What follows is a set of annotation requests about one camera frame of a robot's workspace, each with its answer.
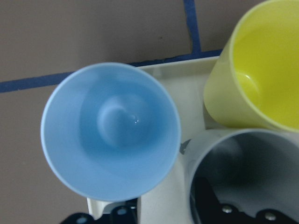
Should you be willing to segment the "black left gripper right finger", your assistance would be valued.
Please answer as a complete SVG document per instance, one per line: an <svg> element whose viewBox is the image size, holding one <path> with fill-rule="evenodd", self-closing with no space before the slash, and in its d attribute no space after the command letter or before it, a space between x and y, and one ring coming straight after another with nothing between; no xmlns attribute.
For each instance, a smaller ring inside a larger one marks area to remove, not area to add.
<svg viewBox="0 0 299 224"><path fill-rule="evenodd" d="M274 209L264 209L254 217L235 206L220 203L208 180L197 177L193 181L195 208L202 224L297 224L298 221Z"/></svg>

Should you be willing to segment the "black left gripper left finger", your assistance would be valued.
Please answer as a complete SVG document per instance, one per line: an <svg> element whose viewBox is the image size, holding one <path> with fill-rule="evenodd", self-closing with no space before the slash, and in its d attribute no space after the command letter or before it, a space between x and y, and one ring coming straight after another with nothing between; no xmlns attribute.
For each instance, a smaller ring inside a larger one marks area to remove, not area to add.
<svg viewBox="0 0 299 224"><path fill-rule="evenodd" d="M88 213L69 215L62 224L136 224L138 199L103 202L87 199Z"/></svg>

